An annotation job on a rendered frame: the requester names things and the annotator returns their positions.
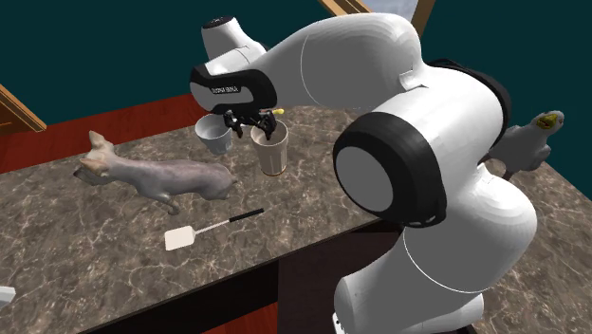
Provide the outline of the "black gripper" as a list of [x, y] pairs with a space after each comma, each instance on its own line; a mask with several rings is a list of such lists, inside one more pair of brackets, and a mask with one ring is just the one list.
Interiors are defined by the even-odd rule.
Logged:
[[223, 114], [224, 122], [238, 138], [243, 137], [242, 125], [252, 125], [261, 129], [267, 140], [271, 139], [273, 132], [276, 129], [277, 122], [273, 117], [272, 110], [245, 112], [241, 111], [235, 114], [232, 110], [228, 110]]

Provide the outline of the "beige ribbed cup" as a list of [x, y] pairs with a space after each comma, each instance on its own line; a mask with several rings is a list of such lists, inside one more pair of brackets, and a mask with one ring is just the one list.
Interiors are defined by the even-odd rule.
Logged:
[[250, 137], [261, 171], [267, 176], [280, 175], [287, 167], [288, 130], [286, 125], [277, 121], [270, 139], [267, 139], [263, 130], [252, 127]]

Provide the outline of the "white cup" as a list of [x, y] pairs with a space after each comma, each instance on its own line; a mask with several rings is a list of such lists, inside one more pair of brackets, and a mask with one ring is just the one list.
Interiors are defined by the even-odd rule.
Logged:
[[212, 154], [224, 155], [230, 151], [232, 130], [221, 115], [209, 114], [200, 118], [194, 131]]

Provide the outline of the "grey dog figure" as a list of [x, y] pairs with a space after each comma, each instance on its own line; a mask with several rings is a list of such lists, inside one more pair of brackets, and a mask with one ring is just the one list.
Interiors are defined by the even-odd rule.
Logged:
[[143, 197], [169, 207], [168, 214], [177, 215], [176, 195], [195, 193], [205, 200], [229, 197], [237, 178], [220, 163], [188, 159], [134, 160], [117, 156], [114, 144], [95, 131], [89, 132], [91, 150], [80, 159], [81, 166], [73, 176], [91, 185], [121, 181], [132, 185]]

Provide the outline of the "grey bird figure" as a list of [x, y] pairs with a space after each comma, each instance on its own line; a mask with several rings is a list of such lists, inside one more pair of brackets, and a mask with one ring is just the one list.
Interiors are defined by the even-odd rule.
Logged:
[[479, 160], [479, 164], [489, 159], [504, 163], [504, 180], [520, 171], [534, 171], [551, 153], [547, 139], [564, 125], [564, 113], [551, 110], [537, 115], [529, 124], [511, 126], [504, 136]]

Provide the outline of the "wooden door frame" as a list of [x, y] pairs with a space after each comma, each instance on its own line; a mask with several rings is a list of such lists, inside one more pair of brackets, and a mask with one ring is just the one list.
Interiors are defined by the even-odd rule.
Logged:
[[0, 136], [46, 130], [46, 124], [0, 84]]

